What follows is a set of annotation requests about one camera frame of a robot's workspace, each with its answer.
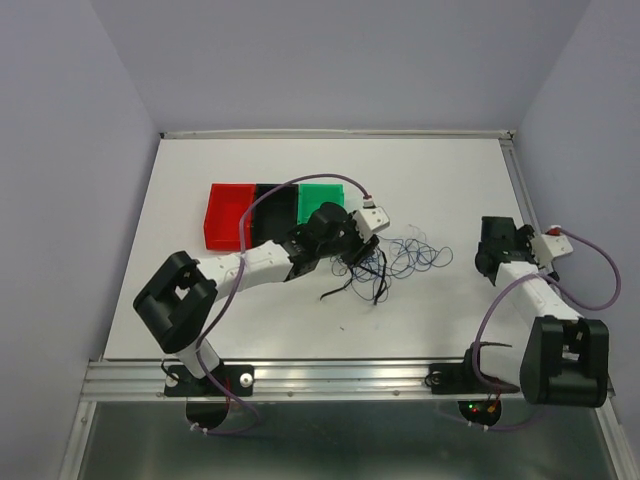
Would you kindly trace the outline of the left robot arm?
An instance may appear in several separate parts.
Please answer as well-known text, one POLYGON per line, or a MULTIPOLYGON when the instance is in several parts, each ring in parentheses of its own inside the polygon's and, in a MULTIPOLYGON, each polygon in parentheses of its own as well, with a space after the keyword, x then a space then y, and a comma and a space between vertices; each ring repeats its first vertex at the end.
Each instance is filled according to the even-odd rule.
POLYGON ((338 257, 356 267, 390 226, 386 211, 369 204, 351 213, 325 202, 308 221, 275 240, 244 253, 206 260, 185 251, 171 254, 133 301, 133 308, 165 354, 186 367, 188 382, 199 393, 215 392, 222 382, 222 360, 203 332, 214 303, 223 310, 243 290, 284 283, 314 271, 318 263, 338 257))

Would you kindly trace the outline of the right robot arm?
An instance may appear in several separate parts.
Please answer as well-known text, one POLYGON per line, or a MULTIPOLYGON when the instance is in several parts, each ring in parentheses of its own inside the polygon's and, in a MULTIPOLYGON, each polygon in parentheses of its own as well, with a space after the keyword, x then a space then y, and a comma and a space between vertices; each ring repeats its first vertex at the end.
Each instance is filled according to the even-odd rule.
POLYGON ((485 330, 504 299, 510 299, 529 328, 524 346, 485 342, 478 332, 460 366, 463 384, 472 390, 497 392, 510 387, 533 405, 598 408, 607 398, 609 330, 582 310, 605 310, 618 299, 588 305, 547 270, 572 253, 580 236, 553 226, 543 233, 510 217, 485 216, 474 258, 476 270, 498 288, 480 323, 485 330))

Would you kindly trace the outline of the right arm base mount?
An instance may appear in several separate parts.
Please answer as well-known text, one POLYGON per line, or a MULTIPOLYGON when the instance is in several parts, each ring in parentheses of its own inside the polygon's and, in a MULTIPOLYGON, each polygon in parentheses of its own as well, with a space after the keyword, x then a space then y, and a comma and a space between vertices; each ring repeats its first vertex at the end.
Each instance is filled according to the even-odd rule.
POLYGON ((424 377, 424 385, 436 396, 462 394, 484 395, 483 399, 462 399, 457 401, 457 415, 442 412, 447 418, 461 422, 468 427, 478 427, 488 432, 509 432, 517 429, 516 425, 501 425, 503 393, 518 393, 519 389, 512 383, 497 377, 481 375, 479 379, 472 366, 473 346, 464 353, 458 363, 436 362, 428 366, 424 377))

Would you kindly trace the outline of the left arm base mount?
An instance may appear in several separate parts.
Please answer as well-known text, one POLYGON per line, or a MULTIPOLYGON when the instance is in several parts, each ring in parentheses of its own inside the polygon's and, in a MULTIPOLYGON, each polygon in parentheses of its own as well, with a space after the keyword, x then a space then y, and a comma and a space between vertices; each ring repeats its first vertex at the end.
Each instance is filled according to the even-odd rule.
POLYGON ((160 369, 165 375, 163 395, 186 401, 185 415, 190 427, 205 435, 233 434, 243 427, 224 431, 223 424, 231 419, 235 398, 253 395, 255 368, 250 364, 222 364, 209 375, 194 377, 182 364, 166 365, 160 369))

